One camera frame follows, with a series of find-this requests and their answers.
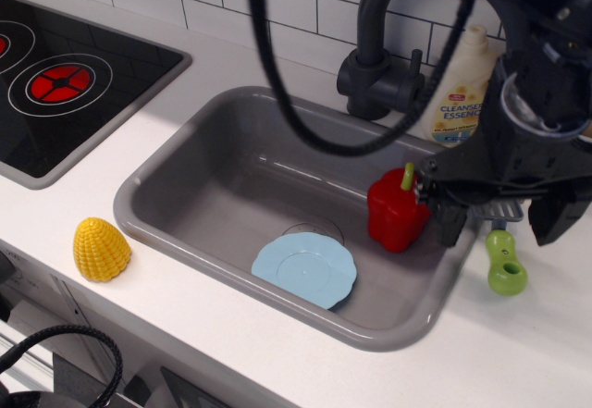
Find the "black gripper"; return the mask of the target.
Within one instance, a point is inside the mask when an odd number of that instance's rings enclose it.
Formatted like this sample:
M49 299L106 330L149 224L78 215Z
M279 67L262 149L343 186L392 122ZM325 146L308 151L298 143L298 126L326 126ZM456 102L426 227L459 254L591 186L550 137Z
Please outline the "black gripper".
M501 58L472 137L425 159L419 197L436 205L437 239L453 247L468 206L496 198L541 197L591 178L591 146L579 141L591 119L591 69L544 56ZM570 229L591 194L552 191L534 199L528 221L539 246Z

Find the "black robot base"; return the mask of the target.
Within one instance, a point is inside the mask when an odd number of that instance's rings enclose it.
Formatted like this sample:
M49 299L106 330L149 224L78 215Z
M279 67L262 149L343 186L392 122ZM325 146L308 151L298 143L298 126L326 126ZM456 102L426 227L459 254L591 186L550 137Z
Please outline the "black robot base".
M6 369L1 366L1 376L6 378L6 382L1 380L1 407L91 407L106 393L106 384L58 355L52 356L53 365L49 365L45 360L49 352L40 345L18 350L17 346L28 339L1 323L1 359L8 355L12 361ZM14 358L8 354L13 350L21 355ZM25 364L16 365L21 359ZM173 399L169 405L157 402L142 385L137 389L128 385L123 392L113 392L103 407L229 407L166 370L164 375Z

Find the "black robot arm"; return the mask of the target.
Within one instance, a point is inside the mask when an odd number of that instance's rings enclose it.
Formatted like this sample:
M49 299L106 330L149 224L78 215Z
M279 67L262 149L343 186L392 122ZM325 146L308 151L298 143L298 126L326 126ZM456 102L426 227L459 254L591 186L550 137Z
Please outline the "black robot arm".
M591 202L591 0L487 0L506 37L475 133L420 166L420 198L453 246L472 206L530 201L536 242Z

